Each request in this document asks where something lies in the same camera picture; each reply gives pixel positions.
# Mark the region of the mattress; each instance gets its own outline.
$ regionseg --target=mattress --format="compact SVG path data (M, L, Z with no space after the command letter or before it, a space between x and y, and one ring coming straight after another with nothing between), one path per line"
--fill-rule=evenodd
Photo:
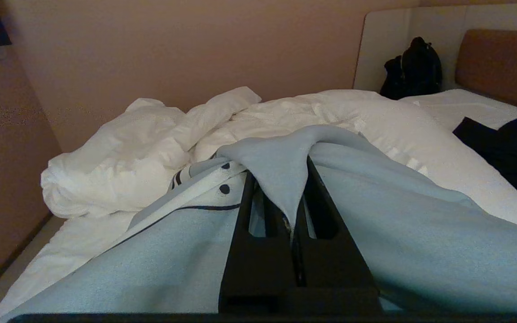
M351 103L351 101L357 100L361 108L364 105L393 106L394 104L390 100L379 97L376 93L358 92L357 90L322 92L321 94L275 100L258 105L255 102L244 102L244 96L247 98L251 97L251 100L256 100L256 98L250 95L242 95L238 92L232 101L217 104L225 97L219 98L219 100L216 97L209 101L210 105L192 109L193 115L190 119L188 118L189 115L187 115L182 121L175 122L175 119L180 119L180 116L177 115L173 120L167 120L166 122L169 124L178 124L177 127L172 128L167 133L177 131L179 134L184 135L186 134L185 129L187 129L184 125L196 128L200 133L197 137L192 133L187 133L186 138L192 144L185 144L186 140L181 140L180 136L175 137L172 141L174 147L179 147L181 153L193 152L191 161L198 162L210 157L217 147L234 143L243 137L286 135L296 129L312 124L331 124L351 131L360 131L365 127L368 129L367 123L371 123L372 118L364 121L359 116L372 112L375 123L379 122L384 116L375 112L379 111L379 109L363 109L360 112L353 112L349 110L352 105L348 105L347 108L350 107L348 109L345 108L345 102ZM464 90L449 90L430 96L414 96L405 98L403 101L414 104L414 107L420 106L436 122L449 131L452 131L465 116L494 128L517 118L517 107L490 100ZM165 107L161 102L158 102L158 106L160 108ZM217 119L216 123L207 124L203 122L209 119L206 116L211 114L213 116L218 115L218 113L213 112L213 109L222 109L217 111L224 111L224 106L236 106L236 108L230 109L230 112L224 114L221 118L215 117ZM127 112L136 113L140 108L145 109L144 107L135 106L132 109L131 107L127 109ZM157 107L150 106L147 108L158 111ZM420 116L420 109L416 109L415 112L417 116ZM107 125L102 127L103 131L108 129ZM363 134L369 138L373 145L380 146L379 148L390 158L398 159L396 160L397 162L427 174L428 170L421 165L419 160L405 155L396 147L384 146L385 139L381 135L381 131L375 131L374 133L372 131L363 131ZM145 133L141 133L141 135L142 138L146 138ZM392 137L397 138L397 135L393 133ZM82 151L84 149L80 149L76 153L81 153ZM8 294L0 303L0 316L8 313L61 278L64 278L89 259L104 251L105 248L125 232L133 215L140 209L140 206L133 207L137 209L117 211L115 213L112 213L112 210L106 211L89 208L86 215L73 217L66 221L60 231L41 250L25 272L12 285Z

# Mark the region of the bed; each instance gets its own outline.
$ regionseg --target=bed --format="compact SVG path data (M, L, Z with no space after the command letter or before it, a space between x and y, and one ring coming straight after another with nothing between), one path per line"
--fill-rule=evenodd
M185 181L178 172L185 165L209 159L222 145L309 125L361 133L392 160L517 224L517 191L451 134L464 117L494 129L517 118L517 76L487 76L517 59L511 32L468 31L456 72L464 88L400 102L375 92L331 90L260 103L245 87L187 114L157 100L136 100L83 147L49 162L41 178L45 202L68 220L10 288L0 317L111 247L138 211ZM488 44L502 55L478 56Z

